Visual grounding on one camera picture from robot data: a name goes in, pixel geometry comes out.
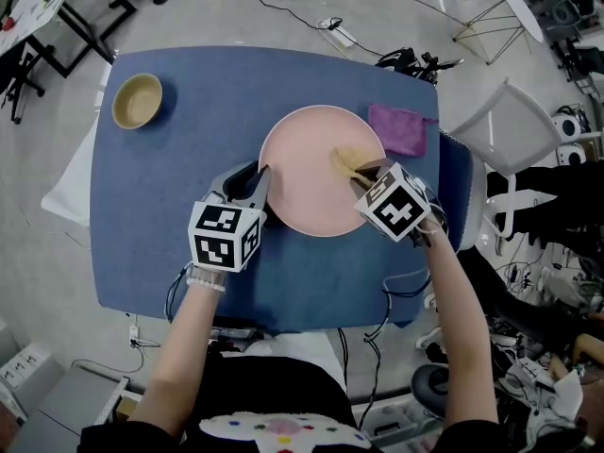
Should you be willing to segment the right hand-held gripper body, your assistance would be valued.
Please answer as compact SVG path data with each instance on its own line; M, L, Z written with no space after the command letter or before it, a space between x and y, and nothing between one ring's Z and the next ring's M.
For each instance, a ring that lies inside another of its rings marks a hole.
M420 223L431 213L426 186L398 162L354 205L373 227L395 242L417 235Z

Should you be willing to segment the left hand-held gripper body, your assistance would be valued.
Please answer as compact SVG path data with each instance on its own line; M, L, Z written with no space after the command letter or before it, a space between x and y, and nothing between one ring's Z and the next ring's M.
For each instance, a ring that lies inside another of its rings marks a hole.
M214 192L195 202L188 225L193 264L209 270L242 271L260 246L266 218L263 208L242 208Z

